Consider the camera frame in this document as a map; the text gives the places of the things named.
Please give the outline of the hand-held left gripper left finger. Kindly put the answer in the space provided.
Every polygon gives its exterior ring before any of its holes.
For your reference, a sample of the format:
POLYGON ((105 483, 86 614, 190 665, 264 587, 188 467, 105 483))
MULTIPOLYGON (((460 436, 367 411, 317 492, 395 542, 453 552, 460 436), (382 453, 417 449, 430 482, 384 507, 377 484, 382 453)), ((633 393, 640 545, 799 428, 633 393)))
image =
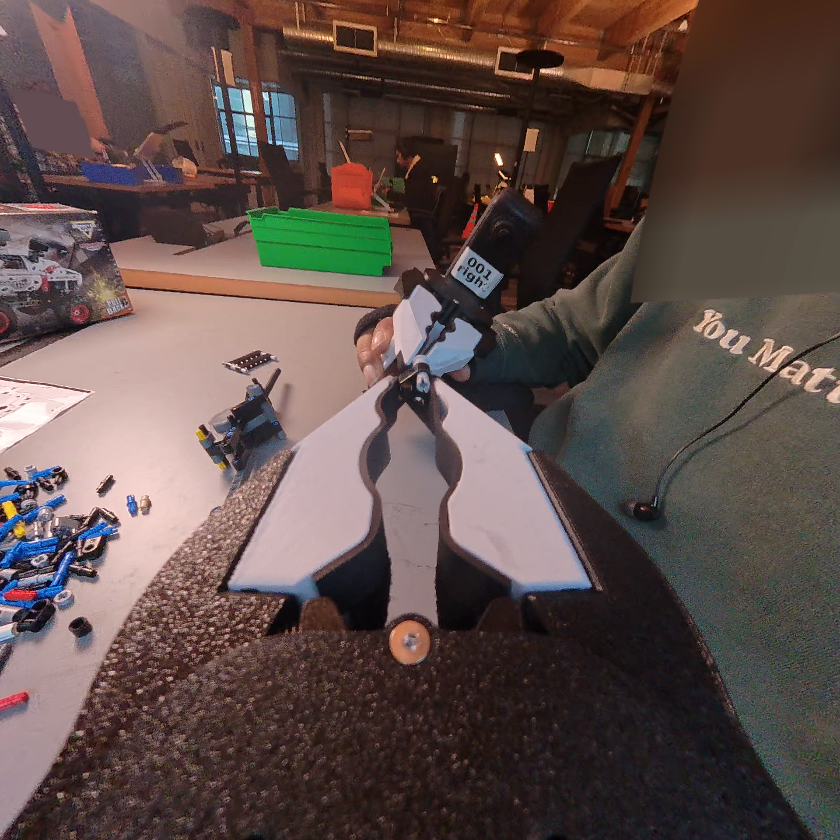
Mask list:
POLYGON ((290 463, 233 566, 233 592, 312 598, 328 572, 370 544, 382 524, 376 478, 388 464, 379 381, 291 451, 290 463))

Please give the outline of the grey desk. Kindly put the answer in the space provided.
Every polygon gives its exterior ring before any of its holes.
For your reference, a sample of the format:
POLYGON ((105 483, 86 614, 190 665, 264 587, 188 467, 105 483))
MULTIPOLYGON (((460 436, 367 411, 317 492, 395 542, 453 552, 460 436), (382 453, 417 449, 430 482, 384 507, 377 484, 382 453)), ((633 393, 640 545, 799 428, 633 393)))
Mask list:
POLYGON ((251 350, 277 356, 272 400, 290 443, 307 436, 365 389, 353 337, 363 310, 245 298, 132 290, 134 315, 73 332, 2 368, 2 376, 92 392, 2 455, 23 469, 64 466, 66 511, 102 501, 122 521, 99 578, 75 584, 75 602, 15 645, 2 697, 29 703, 2 715, 2 829, 20 813, 74 728, 112 640, 145 587, 181 543, 224 502, 227 478, 196 441, 196 427, 238 403, 245 376, 223 362, 251 350), (126 496, 148 495, 131 517, 126 496), (78 616, 92 633, 76 639, 78 616))

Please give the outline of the black earbud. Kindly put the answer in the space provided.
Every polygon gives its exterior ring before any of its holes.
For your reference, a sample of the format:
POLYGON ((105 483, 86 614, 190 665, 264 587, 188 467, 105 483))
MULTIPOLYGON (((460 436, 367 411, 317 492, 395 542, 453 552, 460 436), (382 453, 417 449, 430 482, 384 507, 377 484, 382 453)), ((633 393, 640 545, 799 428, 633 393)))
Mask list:
POLYGON ((669 472, 676 468, 678 462, 686 456, 693 447, 696 447, 702 440, 714 435, 721 427, 727 425, 734 419, 746 406, 755 398, 761 391, 769 384, 776 380, 784 380, 790 385, 796 385, 803 393, 815 393, 822 399, 827 400, 828 397, 838 388, 838 377, 833 379, 833 387, 831 390, 823 388, 824 382, 828 375, 833 373, 833 369, 825 370, 820 373, 814 366, 810 365, 808 371, 802 372, 797 365, 800 362, 806 361, 807 357, 814 352, 826 347, 829 344, 835 343, 839 340, 839 332, 827 336, 821 341, 818 341, 808 347, 805 347, 801 352, 791 357, 786 364, 777 371, 772 371, 770 375, 765 377, 759 384, 757 384, 741 401, 735 405, 726 415, 716 421, 714 424, 706 427, 697 436, 688 440, 679 449, 675 451, 668 461, 660 470, 655 485, 652 498, 647 499, 626 499, 621 503, 621 508, 625 514, 640 522, 654 522, 661 519, 665 513, 665 495, 669 485, 669 472))

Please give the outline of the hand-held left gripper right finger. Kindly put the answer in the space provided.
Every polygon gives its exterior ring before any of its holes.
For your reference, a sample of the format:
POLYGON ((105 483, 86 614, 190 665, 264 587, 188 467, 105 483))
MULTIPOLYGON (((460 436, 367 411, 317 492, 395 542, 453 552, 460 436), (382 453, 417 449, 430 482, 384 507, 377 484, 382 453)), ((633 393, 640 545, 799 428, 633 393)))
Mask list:
POLYGON ((432 396, 436 465, 448 484, 445 531, 455 550, 506 580, 512 594, 589 589, 532 449, 449 385, 433 385, 432 396))

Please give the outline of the black floor lamp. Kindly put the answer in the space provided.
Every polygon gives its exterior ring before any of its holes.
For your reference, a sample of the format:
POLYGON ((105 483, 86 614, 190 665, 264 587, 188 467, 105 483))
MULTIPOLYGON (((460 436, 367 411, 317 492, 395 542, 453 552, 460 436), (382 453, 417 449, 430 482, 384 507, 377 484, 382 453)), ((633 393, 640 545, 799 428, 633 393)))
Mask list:
POLYGON ((539 85, 539 77, 541 70, 548 68, 561 67, 564 63, 564 56, 552 49, 525 49, 517 53, 517 60, 520 65, 532 71, 531 86, 528 94, 527 106, 524 111, 524 116, 521 120, 521 130, 518 140, 518 154, 516 164, 513 168, 513 178, 511 185, 514 188, 518 187, 519 178, 522 171, 522 158, 524 155, 524 146, 527 139, 527 132, 529 129, 529 121, 532 115, 532 108, 536 92, 539 85))

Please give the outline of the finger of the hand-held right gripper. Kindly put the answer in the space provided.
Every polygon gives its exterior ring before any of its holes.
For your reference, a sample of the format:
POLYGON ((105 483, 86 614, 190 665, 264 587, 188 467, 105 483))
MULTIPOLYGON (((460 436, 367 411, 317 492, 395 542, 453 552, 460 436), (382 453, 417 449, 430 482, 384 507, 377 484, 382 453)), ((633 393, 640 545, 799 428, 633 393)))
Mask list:
POLYGON ((416 357, 428 357, 429 333, 435 317, 443 308, 440 300, 425 286, 417 286, 411 295, 398 304, 393 314, 393 336, 389 344, 389 371, 403 371, 415 363, 416 357))
POLYGON ((468 322, 456 318, 452 330, 443 331, 428 350, 417 355, 417 364, 431 376, 442 376, 467 366, 474 356, 482 333, 468 322))

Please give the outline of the orange red container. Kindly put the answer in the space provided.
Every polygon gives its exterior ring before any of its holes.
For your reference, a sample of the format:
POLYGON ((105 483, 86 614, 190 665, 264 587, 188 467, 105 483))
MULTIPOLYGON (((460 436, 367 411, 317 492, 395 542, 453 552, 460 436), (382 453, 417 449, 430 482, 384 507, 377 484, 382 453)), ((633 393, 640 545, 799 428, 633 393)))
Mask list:
POLYGON ((332 206, 367 211, 371 208, 373 173, 365 165, 344 163, 331 169, 332 206))

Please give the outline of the toy truck box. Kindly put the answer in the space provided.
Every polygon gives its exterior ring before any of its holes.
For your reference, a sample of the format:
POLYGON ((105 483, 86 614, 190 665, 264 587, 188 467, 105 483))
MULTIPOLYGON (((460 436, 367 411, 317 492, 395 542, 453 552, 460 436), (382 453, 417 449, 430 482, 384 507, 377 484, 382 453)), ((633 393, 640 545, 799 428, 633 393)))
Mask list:
POLYGON ((2 343, 132 313, 97 212, 1 205, 2 343))

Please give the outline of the grey and black brick chassis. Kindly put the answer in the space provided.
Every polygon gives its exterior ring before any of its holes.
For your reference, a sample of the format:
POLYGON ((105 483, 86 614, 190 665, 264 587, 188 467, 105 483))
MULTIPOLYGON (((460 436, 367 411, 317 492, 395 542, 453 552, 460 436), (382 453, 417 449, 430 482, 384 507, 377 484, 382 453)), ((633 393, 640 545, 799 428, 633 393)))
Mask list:
POLYGON ((241 472, 257 447, 286 437, 270 401, 270 392, 280 373, 277 369, 267 385, 253 378, 243 402, 215 415, 211 420, 212 428, 202 424, 196 430, 201 446, 220 469, 241 472))

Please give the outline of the pile of small building pieces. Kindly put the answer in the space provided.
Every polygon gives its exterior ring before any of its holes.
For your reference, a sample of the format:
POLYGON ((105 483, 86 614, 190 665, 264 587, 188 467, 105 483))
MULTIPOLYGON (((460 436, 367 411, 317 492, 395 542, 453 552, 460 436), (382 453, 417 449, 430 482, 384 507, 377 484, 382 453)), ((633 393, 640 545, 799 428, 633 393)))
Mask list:
POLYGON ((100 504, 66 511, 69 475, 61 465, 2 468, 1 643, 41 632, 72 606, 75 579, 98 578, 98 563, 119 535, 118 515, 100 504))

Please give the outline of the cluttered background workbench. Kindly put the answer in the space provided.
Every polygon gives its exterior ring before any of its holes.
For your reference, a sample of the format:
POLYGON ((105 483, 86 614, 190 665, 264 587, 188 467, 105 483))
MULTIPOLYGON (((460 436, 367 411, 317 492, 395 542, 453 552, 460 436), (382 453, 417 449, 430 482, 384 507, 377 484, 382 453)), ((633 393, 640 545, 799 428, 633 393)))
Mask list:
POLYGON ((149 165, 103 164, 80 161, 78 173, 46 174, 54 198, 66 205, 97 212, 110 241, 141 236, 141 217, 153 207, 189 210, 193 203, 210 205, 223 217, 243 215, 252 180, 217 175, 184 175, 159 164, 157 175, 149 165))

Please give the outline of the white sticker sheet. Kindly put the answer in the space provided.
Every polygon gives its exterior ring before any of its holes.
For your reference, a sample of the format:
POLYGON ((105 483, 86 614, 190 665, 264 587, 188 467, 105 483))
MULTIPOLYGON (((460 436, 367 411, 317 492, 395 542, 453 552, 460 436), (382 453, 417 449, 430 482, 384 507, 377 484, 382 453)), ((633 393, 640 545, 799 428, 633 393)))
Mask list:
POLYGON ((91 391, 1 378, 1 452, 85 400, 91 391))

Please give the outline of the person in green sweatshirt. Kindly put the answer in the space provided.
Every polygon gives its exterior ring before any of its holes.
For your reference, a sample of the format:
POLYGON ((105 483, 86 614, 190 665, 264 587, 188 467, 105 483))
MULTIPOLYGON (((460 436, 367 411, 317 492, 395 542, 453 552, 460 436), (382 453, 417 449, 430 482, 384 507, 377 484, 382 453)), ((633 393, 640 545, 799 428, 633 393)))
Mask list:
MULTIPOLYGON (((646 303, 539 420, 551 454, 645 548, 721 673, 741 724, 818 838, 838 838, 838 388, 776 380, 669 474, 688 440, 838 331, 838 295, 646 303)), ((838 341, 797 365, 838 377, 838 341)))

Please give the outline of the green storage bin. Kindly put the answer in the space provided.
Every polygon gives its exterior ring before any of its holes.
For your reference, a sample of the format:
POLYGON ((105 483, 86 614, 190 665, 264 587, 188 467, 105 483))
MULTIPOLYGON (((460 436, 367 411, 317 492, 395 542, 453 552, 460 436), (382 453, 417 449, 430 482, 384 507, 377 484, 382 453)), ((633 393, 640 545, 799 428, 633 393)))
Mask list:
POLYGON ((381 277, 392 264, 382 217, 273 206, 249 210, 248 219, 262 266, 381 277))

